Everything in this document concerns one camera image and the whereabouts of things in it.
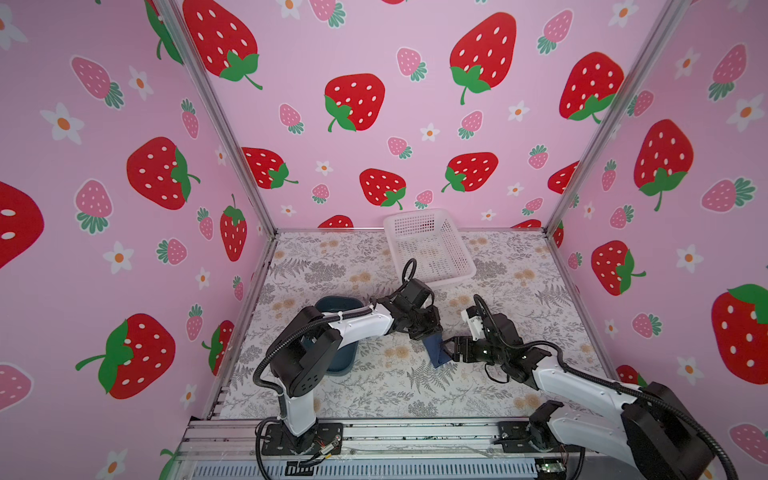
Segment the dark blue paper napkin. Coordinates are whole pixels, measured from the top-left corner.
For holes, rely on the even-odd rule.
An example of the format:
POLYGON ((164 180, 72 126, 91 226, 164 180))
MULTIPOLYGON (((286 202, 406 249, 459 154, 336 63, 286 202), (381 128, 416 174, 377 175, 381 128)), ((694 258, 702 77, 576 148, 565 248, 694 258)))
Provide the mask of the dark blue paper napkin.
POLYGON ((451 356, 443 348, 443 336, 441 332, 434 333, 422 340, 429 361, 433 368, 438 369, 442 365, 452 362, 451 356))

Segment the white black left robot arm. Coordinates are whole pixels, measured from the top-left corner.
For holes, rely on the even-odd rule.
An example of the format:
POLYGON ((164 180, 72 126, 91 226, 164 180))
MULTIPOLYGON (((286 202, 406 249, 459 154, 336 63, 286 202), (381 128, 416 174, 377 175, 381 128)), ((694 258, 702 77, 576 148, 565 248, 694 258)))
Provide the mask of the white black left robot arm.
POLYGON ((393 333, 421 341, 441 332, 434 292, 416 278, 406 279, 393 293, 358 308, 300 310, 267 349, 253 383, 277 395, 281 427, 292 439, 303 439, 317 429, 313 391, 340 349, 393 333))

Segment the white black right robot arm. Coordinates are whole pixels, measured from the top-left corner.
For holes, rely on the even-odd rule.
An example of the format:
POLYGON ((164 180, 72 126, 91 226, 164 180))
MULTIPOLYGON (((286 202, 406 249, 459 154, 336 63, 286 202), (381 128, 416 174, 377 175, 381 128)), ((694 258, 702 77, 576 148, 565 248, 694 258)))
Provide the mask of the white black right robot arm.
POLYGON ((462 316, 471 333, 442 342, 448 357, 498 367, 508 380, 550 395, 522 437, 535 450, 576 446, 620 460, 646 479, 698 479, 718 460, 727 478, 738 478, 725 449, 668 387, 580 371, 556 344, 524 341, 503 314, 471 307, 462 316))

